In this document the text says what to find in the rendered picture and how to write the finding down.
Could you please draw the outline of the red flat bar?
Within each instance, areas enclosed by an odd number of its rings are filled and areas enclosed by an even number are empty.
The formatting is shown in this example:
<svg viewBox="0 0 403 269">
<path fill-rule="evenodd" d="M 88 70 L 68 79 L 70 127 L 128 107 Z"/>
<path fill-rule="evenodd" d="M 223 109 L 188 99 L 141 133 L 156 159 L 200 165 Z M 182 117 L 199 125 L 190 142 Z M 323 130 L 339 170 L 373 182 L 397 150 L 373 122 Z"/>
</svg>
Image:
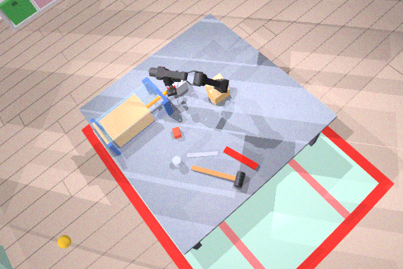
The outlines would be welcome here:
<svg viewBox="0 0 403 269">
<path fill-rule="evenodd" d="M 252 169 L 256 169 L 257 163 L 253 162 L 252 160 L 248 159 L 247 157 L 239 154 L 238 152 L 234 151 L 233 149 L 226 147 L 224 153 L 228 154 L 229 156 L 233 157 L 234 159 L 242 162 L 243 164 L 249 166 Z"/>
</svg>

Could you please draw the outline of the white cylinder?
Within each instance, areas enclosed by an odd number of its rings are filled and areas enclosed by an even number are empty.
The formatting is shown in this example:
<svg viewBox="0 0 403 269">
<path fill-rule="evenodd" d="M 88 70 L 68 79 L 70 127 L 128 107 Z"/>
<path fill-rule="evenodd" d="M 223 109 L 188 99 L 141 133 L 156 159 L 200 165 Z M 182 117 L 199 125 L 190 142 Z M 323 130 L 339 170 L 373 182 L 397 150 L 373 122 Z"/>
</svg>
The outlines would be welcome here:
<svg viewBox="0 0 403 269">
<path fill-rule="evenodd" d="M 173 162 L 173 164 L 175 165 L 176 168 L 180 168 L 183 165 L 183 162 L 182 162 L 181 158 L 178 157 L 178 156 L 173 157 L 172 162 Z"/>
</svg>

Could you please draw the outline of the mallet with wooden handle and black head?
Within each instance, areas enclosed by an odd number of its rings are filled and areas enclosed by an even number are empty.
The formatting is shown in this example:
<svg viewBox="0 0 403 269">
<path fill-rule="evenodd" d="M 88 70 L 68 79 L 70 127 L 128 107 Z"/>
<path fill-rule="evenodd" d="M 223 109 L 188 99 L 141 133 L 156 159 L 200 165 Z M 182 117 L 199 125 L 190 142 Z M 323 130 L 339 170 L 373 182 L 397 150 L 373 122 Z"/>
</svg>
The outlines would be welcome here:
<svg viewBox="0 0 403 269">
<path fill-rule="evenodd" d="M 217 171 L 212 171 L 212 170 L 201 168 L 201 167 L 198 167 L 198 166 L 192 166 L 192 170 L 199 171 L 199 172 L 202 172 L 202 173 L 206 173 L 206 174 L 209 174 L 209 175 L 218 176 L 218 177 L 221 177 L 221 178 L 227 178 L 227 179 L 230 179 L 230 180 L 235 180 L 234 186 L 238 187 L 238 188 L 242 188 L 242 183 L 243 183 L 245 175 L 246 175 L 246 173 L 243 172 L 243 171 L 238 171 L 237 176 L 227 175 L 227 174 L 224 174 L 224 173 L 219 173 Z"/>
</svg>

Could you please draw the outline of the white flat bar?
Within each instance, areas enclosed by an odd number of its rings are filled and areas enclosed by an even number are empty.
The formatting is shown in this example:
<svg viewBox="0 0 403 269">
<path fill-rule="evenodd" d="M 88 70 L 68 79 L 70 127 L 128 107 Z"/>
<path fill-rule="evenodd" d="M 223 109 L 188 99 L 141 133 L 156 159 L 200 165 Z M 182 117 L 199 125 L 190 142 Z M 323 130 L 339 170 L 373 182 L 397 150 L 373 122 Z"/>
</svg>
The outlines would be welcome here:
<svg viewBox="0 0 403 269">
<path fill-rule="evenodd" d="M 218 151 L 216 152 L 199 152 L 187 154 L 187 157 L 202 157 L 202 156 L 218 156 Z"/>
</svg>

